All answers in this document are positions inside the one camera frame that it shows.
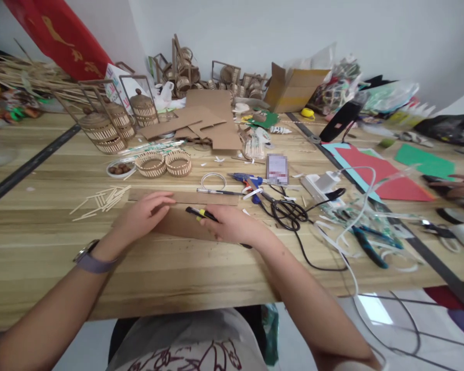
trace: bundle of bamboo sticks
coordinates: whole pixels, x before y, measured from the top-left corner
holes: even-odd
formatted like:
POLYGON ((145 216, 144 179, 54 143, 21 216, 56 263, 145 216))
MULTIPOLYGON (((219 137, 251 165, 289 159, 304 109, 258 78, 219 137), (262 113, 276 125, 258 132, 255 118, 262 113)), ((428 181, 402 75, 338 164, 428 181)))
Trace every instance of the bundle of bamboo sticks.
MULTIPOLYGON (((89 104, 79 85, 53 62, 27 61, 0 55, 0 83, 11 89, 33 89, 48 94, 56 90, 64 99, 89 104)), ((98 89, 101 95, 105 96, 103 85, 98 89)), ((93 91, 87 91, 87 94, 97 101, 93 91)))
POLYGON ((77 210, 79 210, 81 206, 83 206, 86 202, 88 202, 91 199, 94 199, 98 207, 92 211, 89 211, 81 215, 76 219, 72 219, 72 221, 76 222, 78 220, 83 220, 95 216, 97 211, 110 211, 112 207, 114 207, 122 200, 122 197, 124 197, 125 192, 127 192, 130 189, 130 187, 130 185, 128 185, 127 187, 120 187, 118 185, 114 185, 111 188, 96 192, 93 196, 86 197, 86 199, 83 202, 81 202, 74 210, 72 210, 69 213, 69 215, 75 213, 77 210))

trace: power strip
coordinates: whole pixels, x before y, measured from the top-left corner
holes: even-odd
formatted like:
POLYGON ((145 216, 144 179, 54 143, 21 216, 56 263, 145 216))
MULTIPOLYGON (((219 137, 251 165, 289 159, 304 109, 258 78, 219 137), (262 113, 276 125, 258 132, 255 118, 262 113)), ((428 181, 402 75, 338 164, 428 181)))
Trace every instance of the power strip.
MULTIPOLYGON (((325 193, 330 193, 333 191, 333 189, 329 189, 325 192, 322 192, 315 184, 315 182, 318 179, 320 179, 320 176, 318 174, 309 174, 301 179, 301 184, 303 185, 304 188, 306 188, 306 190, 309 192, 311 197, 313 197, 315 204, 319 204, 319 203, 322 203, 323 201, 327 201, 328 197, 326 197, 325 193)), ((323 204, 323 206, 326 206, 329 209, 337 209, 342 206, 345 206, 345 202, 337 198, 333 201, 329 201, 323 204)))

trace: floor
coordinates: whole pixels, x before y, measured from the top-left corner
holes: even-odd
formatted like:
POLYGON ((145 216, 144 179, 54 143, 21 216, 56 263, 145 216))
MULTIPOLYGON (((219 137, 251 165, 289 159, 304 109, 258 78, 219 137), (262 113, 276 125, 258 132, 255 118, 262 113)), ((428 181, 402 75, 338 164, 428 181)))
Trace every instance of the floor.
MULTIPOLYGON (((391 296, 389 292, 378 294, 391 296)), ((430 297, 422 290, 395 292, 395 294, 402 299, 431 301, 430 297)), ((400 328, 412 328, 409 317, 402 306, 393 300, 360 298, 362 301, 358 306, 366 322, 372 323, 370 326, 374 333, 388 346, 412 352, 416 346, 416 336, 414 333, 400 328)), ((356 314, 351 298, 341 298, 339 303, 366 340, 386 357, 389 370, 419 369, 428 371, 441 369, 413 357, 397 355, 387 350, 364 327, 356 314)), ((415 319, 420 331, 464 343, 464 334, 449 319, 445 308, 416 303, 406 303, 406 307, 415 319)), ((315 370, 316 366, 311 353, 285 306, 283 303, 277 303, 277 308, 280 319, 279 362, 271 369, 276 371, 315 370)), ((86 323, 55 366, 54 371, 104 370, 107 366, 108 346, 114 325, 115 320, 86 323)), ((418 356, 453 370, 464 371, 464 347, 457 344, 422 336, 422 345, 418 356)))

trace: gray watch strap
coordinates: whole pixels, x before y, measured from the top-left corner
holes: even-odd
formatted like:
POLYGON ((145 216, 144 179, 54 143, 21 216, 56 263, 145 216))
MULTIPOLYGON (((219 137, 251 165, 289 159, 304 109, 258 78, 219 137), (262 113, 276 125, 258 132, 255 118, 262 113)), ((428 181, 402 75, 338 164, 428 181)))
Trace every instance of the gray watch strap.
POLYGON ((101 274, 109 272, 116 262, 116 259, 110 262, 103 262, 86 253, 79 259, 77 266, 85 271, 101 274))

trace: black bag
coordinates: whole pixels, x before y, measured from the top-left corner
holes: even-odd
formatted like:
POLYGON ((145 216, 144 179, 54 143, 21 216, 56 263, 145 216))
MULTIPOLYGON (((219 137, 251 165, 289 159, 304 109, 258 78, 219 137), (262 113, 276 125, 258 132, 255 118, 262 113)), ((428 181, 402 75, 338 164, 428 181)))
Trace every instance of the black bag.
POLYGON ((441 142, 464 146, 464 115, 441 115, 421 121, 414 130, 441 142))

